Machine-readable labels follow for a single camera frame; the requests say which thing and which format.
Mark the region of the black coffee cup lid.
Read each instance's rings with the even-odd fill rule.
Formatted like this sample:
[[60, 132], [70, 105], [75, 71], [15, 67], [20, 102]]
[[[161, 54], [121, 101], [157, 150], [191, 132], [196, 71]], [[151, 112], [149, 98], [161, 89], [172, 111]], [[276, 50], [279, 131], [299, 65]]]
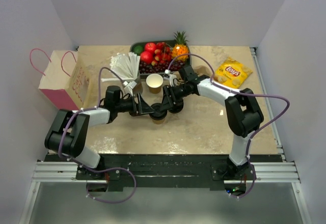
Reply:
[[151, 105], [151, 107], [154, 109], [154, 113], [150, 114], [150, 118], [155, 121], [161, 121], [164, 120], [165, 117], [168, 114], [167, 110], [160, 110], [161, 104], [160, 103], [154, 103]]

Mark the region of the brown paper coffee cup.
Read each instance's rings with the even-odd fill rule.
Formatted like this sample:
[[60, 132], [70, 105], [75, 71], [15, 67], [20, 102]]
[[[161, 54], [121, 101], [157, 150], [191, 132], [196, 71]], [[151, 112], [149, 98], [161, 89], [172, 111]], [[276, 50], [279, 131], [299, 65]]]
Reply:
[[165, 121], [165, 118], [160, 119], [160, 120], [158, 120], [158, 119], [152, 119], [152, 122], [153, 122], [154, 124], [156, 124], [156, 125], [160, 125], [160, 124], [162, 124], [164, 121]]

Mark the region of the brown pulp cup carrier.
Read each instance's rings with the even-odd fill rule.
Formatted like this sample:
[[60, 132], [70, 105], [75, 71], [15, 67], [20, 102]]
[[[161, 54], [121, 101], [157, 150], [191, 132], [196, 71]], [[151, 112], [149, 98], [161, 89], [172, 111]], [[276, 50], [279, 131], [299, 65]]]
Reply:
[[205, 76], [206, 78], [212, 77], [212, 71], [206, 66], [196, 66], [193, 68], [195, 73], [200, 76]]

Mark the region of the pink white paper bag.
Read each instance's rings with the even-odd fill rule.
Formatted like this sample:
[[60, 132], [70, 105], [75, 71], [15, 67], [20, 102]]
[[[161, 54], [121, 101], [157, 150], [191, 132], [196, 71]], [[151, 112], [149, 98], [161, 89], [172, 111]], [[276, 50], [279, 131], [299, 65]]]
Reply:
[[32, 61], [34, 48], [30, 52], [31, 66], [42, 74], [39, 90], [58, 109], [78, 110], [86, 106], [91, 94], [92, 78], [77, 51], [54, 50], [46, 55], [48, 65], [39, 70]]

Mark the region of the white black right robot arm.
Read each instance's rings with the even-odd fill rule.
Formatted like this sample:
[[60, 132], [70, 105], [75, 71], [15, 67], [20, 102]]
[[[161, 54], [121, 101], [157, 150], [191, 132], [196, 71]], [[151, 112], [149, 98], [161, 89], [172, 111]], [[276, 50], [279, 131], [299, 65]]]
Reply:
[[228, 91], [226, 86], [213, 83], [207, 75], [199, 76], [192, 66], [179, 70], [183, 82], [179, 85], [163, 87], [162, 102], [151, 107], [154, 113], [151, 119], [161, 122], [168, 112], [179, 113], [183, 109], [183, 98], [196, 94], [209, 98], [226, 110], [229, 128], [233, 132], [231, 153], [226, 161], [224, 176], [237, 180], [245, 174], [250, 163], [250, 144], [252, 136], [259, 129], [264, 117], [260, 106], [250, 89]]

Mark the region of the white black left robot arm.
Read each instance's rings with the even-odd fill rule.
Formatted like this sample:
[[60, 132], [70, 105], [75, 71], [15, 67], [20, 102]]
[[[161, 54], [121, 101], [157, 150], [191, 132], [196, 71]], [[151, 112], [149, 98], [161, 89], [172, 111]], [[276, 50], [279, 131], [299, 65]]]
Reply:
[[59, 110], [46, 135], [45, 147], [57, 152], [61, 158], [72, 159], [84, 166], [93, 179], [101, 179], [105, 175], [101, 156], [86, 146], [89, 127], [109, 124], [119, 113], [129, 113], [133, 117], [155, 113], [140, 94], [126, 98], [121, 94], [119, 86], [109, 86], [101, 100], [102, 105], [80, 110]]

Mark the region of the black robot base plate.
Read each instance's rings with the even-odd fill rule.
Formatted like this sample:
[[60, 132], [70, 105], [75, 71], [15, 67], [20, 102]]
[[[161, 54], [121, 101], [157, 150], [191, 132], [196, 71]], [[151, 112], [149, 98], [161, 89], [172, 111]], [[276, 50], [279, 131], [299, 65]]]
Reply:
[[225, 177], [228, 155], [103, 154], [108, 173], [78, 169], [77, 180], [103, 181], [109, 191], [124, 187], [138, 188], [208, 188], [224, 190], [225, 180], [253, 180], [252, 169], [234, 177]]

